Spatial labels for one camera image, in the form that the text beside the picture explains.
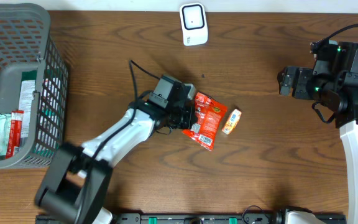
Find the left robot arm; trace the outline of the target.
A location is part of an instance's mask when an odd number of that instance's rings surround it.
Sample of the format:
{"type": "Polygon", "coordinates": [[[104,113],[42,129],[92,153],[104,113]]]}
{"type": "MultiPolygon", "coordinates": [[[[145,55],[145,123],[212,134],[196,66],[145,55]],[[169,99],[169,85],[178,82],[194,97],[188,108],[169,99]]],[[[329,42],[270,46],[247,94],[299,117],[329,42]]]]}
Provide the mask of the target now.
{"type": "Polygon", "coordinates": [[[168,100],[165,106],[136,99],[124,116],[81,146],[60,146],[35,195],[35,204],[63,223],[94,223],[102,214],[114,167],[162,127],[189,129],[195,102],[168,100]]]}

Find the slim red stick packet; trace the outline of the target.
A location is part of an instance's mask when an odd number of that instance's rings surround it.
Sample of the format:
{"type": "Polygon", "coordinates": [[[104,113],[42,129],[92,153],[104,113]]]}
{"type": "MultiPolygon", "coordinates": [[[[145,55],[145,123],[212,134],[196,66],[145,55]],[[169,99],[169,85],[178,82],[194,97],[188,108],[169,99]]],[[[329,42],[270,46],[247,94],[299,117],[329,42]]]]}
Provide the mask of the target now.
{"type": "Polygon", "coordinates": [[[15,110],[11,113],[11,128],[9,132],[6,159],[11,158],[19,151],[23,117],[24,111],[22,110],[15,110]]]}

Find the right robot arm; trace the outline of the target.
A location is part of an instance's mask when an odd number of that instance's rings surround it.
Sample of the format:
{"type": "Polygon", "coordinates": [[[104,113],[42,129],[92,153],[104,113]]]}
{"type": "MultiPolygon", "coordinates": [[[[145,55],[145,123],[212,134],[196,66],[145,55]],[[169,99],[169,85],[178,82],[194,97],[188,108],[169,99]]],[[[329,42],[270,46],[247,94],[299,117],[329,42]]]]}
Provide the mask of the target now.
{"type": "Polygon", "coordinates": [[[313,51],[313,68],[287,66],[280,95],[313,101],[312,109],[339,129],[347,166],[348,223],[358,223],[358,43],[329,41],[313,51]]]}

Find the large red snack bag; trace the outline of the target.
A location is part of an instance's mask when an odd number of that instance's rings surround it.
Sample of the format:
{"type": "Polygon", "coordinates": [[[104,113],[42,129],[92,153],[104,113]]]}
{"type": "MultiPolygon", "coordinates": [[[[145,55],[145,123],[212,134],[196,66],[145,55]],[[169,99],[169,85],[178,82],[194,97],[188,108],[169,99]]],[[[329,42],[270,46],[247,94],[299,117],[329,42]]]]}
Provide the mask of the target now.
{"type": "Polygon", "coordinates": [[[182,133],[212,151],[219,125],[226,112],[227,106],[198,92],[195,96],[195,113],[198,120],[182,133]]]}

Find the small orange snack packet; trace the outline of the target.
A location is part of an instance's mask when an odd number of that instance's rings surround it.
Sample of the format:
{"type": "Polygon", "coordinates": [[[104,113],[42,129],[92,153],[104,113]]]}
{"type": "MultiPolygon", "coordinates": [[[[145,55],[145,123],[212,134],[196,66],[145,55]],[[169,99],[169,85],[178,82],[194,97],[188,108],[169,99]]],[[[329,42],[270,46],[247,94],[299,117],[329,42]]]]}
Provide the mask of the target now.
{"type": "Polygon", "coordinates": [[[241,118],[242,112],[238,109],[234,109],[232,113],[229,115],[225,125],[222,128],[222,132],[225,134],[230,134],[235,127],[237,126],[240,118],[241,118]]]}

